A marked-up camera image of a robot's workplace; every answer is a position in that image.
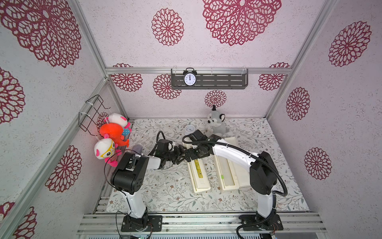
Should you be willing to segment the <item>cream dispenser base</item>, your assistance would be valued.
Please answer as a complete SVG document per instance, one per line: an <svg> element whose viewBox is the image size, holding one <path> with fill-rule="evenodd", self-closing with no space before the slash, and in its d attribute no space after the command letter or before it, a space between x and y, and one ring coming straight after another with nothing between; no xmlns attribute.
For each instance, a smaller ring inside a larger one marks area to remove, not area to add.
<svg viewBox="0 0 382 239"><path fill-rule="evenodd" d="M215 168L216 168L218 184L220 186L220 191L222 193L232 192L232 191L238 190L240 188L251 187L250 175L247 172L247 170L245 168L241 167L239 164L234 163L233 161L231 161L229 159L227 159L227 160L228 160L228 163L230 166L230 170L231 170L235 185L230 186L230 187L225 186L224 182L223 182L221 169L220 169L219 157L221 157L221 156L214 155L214 164L215 164Z"/></svg>

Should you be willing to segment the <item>plastic wrap roll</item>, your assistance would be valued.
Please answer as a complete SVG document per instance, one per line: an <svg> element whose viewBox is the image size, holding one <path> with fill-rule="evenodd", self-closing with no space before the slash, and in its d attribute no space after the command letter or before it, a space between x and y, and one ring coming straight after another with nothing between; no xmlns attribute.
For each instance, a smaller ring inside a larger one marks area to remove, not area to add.
<svg viewBox="0 0 382 239"><path fill-rule="evenodd" d="M220 169L221 169L224 185L229 187L234 186L235 182L230 170L228 160L226 158L219 157L219 164L220 164Z"/></svg>

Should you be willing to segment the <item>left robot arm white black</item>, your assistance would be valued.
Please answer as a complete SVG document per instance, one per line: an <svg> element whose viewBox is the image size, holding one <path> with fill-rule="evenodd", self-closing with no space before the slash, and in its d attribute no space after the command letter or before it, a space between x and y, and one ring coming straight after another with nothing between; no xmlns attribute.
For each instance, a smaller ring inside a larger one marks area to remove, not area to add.
<svg viewBox="0 0 382 239"><path fill-rule="evenodd" d="M115 168L110 183L127 203L127 215L132 219L143 219L147 207L143 202L140 188L146 171L165 170L184 160L186 147L168 139L161 139L148 155L143 154L143 146L134 145L127 149Z"/></svg>

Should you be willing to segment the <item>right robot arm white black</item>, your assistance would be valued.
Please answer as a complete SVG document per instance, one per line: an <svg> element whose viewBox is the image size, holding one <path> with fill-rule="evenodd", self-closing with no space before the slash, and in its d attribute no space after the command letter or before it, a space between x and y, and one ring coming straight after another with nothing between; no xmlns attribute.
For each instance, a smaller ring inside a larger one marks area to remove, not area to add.
<svg viewBox="0 0 382 239"><path fill-rule="evenodd" d="M196 146L186 150L185 159L188 162L213 154L246 169L250 177L250 186L258 197L257 214L262 218L266 219L276 212L277 195L287 196L286 184L267 152L249 152L217 135L207 137L200 130L183 136L182 142Z"/></svg>

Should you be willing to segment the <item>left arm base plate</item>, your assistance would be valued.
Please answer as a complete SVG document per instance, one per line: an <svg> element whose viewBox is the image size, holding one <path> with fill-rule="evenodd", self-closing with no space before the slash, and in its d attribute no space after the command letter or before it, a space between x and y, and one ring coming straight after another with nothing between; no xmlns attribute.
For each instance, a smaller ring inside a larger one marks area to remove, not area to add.
<svg viewBox="0 0 382 239"><path fill-rule="evenodd" d="M162 225L162 216L144 215L140 219L125 216L120 230L122 232L160 232Z"/></svg>

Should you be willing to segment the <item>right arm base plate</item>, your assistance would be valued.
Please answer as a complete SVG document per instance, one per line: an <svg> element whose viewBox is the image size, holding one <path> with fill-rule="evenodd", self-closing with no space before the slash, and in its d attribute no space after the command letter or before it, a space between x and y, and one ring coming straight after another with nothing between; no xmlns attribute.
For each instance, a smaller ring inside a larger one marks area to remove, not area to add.
<svg viewBox="0 0 382 239"><path fill-rule="evenodd" d="M280 216L273 211L268 217L264 218L258 213L241 215L239 217L242 225L238 228L244 231L282 231L284 229Z"/></svg>

